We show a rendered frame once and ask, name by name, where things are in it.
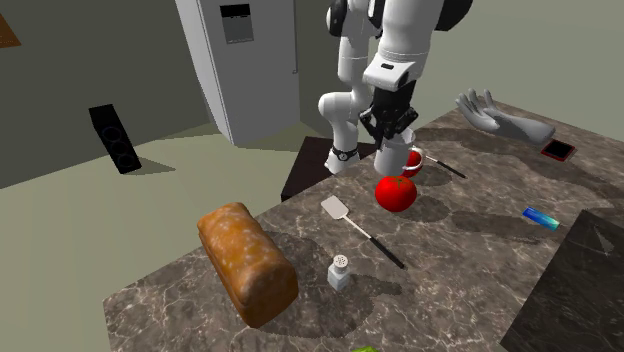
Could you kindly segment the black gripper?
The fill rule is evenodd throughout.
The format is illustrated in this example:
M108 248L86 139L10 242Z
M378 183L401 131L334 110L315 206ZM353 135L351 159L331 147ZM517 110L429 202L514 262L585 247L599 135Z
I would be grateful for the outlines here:
M384 138L384 123L394 122L390 138L402 133L417 118L418 113L411 107L411 99L416 81L413 80L397 91L375 88L371 109L362 111L359 120L368 134L375 140L375 147L380 148Z

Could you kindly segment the white mug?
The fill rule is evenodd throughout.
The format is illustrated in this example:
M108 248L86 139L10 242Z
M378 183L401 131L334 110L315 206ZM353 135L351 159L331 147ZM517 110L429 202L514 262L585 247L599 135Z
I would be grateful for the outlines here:
M419 170L424 161L424 152L414 146L415 134L410 128L395 134L391 139L382 138L374 159L374 168L382 176L400 176L404 171ZM415 165L409 165L412 152L420 155Z

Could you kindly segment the large red tomato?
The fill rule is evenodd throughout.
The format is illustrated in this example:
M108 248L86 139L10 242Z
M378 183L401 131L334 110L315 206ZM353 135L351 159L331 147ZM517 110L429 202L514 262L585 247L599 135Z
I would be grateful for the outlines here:
M378 204L390 212L402 212L408 209L417 198L417 188L404 176L382 178L375 188Z

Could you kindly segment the grey hand figure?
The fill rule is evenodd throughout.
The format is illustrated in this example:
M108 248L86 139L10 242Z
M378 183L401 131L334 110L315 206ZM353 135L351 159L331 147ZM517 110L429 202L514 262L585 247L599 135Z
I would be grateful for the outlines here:
M455 103L464 118L476 129L499 137L511 138L534 145L548 141L556 128L544 122L510 115L500 110L488 89L484 90L482 106L473 88L460 93Z

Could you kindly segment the grey refrigerator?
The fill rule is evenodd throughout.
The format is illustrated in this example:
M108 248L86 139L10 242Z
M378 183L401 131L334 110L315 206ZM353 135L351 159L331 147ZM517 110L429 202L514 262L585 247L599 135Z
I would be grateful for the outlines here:
M236 146L300 121L294 0L175 0L204 99Z

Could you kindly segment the white salt shaker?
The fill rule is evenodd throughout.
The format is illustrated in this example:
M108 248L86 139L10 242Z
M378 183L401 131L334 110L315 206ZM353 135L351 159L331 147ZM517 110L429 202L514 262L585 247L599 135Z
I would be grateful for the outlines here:
M333 258L328 267L327 280L332 288L337 291L347 286L350 279L349 260L345 255L339 254Z

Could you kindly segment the red and black tablet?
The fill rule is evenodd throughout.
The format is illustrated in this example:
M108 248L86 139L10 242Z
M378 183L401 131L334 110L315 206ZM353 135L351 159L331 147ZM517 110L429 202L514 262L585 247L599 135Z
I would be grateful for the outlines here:
M542 148L540 153L557 161L565 162L575 150L573 145L552 139Z

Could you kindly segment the blue green bar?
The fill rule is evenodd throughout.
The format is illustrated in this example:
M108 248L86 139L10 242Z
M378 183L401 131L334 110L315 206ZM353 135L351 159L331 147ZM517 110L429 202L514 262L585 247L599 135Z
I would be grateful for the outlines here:
M522 215L551 231L555 231L560 225L558 220L532 207L527 207Z

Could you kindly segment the brown bread loaf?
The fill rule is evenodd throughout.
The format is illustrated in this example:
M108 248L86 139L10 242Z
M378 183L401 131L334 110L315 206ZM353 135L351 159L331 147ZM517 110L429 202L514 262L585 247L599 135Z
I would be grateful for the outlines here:
M298 297L294 266L240 202L197 223L198 235L241 319L259 328Z

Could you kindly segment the black speaker tower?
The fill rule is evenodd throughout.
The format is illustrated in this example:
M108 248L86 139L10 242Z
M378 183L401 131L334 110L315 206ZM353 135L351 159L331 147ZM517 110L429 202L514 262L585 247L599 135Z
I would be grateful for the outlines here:
M112 104L89 108L93 127L120 174L142 167Z

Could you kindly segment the black handled thin utensil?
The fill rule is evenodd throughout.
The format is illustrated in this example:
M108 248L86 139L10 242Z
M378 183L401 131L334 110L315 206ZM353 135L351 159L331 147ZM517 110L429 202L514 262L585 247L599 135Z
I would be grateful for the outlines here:
M432 161L432 162L434 162L434 163L436 163L436 164L438 164L438 165L442 166L443 168L445 168L445 169L449 170L450 172L452 172L452 173L456 174L457 176L459 176L459 177L461 177L461 178L464 178L464 179L466 179L466 178L467 178L467 176L466 176L465 174L463 174L463 173L461 173L460 171L458 171L458 170L454 169L453 167L451 167L451 166L447 165L446 163L444 163L444 162L442 162L442 161L440 161L440 160L438 160L438 159L435 159L435 158L433 158L433 157L431 157L431 156L429 156L429 155L425 155L425 157L426 157L428 160L430 160L430 161Z

